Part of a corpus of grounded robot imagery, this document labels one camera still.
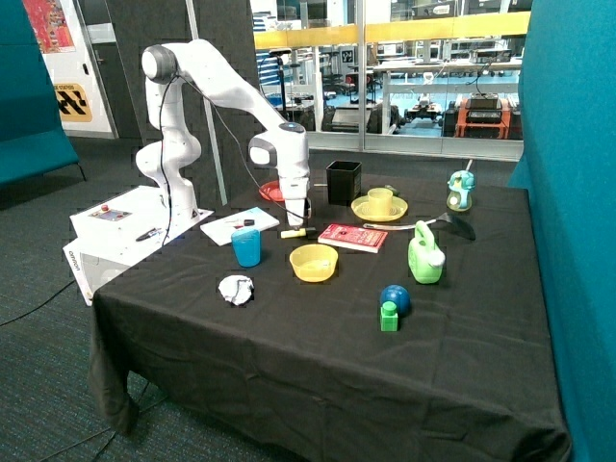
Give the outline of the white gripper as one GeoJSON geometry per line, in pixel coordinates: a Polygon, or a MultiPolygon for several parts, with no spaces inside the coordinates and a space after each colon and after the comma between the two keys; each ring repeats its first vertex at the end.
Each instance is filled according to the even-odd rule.
{"type": "Polygon", "coordinates": [[[283,192],[287,222],[291,227],[303,227],[311,217],[311,202],[307,191],[283,192]]]}

